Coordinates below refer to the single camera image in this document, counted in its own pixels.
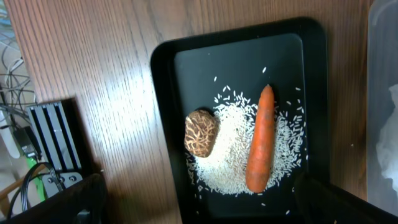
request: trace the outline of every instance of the carrot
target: carrot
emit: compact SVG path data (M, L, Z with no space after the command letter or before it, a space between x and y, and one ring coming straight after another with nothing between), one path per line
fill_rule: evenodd
M261 92L256 124L246 167L248 189L260 193L266 188L274 151L274 93L270 85Z

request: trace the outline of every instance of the baking tray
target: baking tray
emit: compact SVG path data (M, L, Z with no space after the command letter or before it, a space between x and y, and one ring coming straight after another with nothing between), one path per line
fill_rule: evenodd
M295 176L309 172L329 181L328 69L322 27L312 19L296 18L171 40L154 50L150 67L183 222L301 222L292 193ZM307 126L301 168L262 196L202 190L202 199L195 198L198 187L191 184L185 162L185 117L198 108L214 111L214 96L226 85L258 103L267 84L274 89L279 109L289 116L297 114L297 106L284 102L302 100Z

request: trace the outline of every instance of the plastic container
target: plastic container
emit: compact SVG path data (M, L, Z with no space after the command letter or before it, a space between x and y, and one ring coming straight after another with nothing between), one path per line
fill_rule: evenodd
M368 29L368 202L398 216L398 193L393 180L386 178L395 175L398 185L398 130L391 131L398 129L398 122L396 128L391 124L395 116L398 121L398 110L389 90L396 84L398 1L378 0L371 7Z

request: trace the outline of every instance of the wood grain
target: wood grain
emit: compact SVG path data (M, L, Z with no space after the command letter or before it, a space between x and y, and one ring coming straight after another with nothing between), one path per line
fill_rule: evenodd
M328 34L331 182L366 199L371 0L6 0L40 101L75 97L111 223L180 221L149 59L165 40L308 16Z

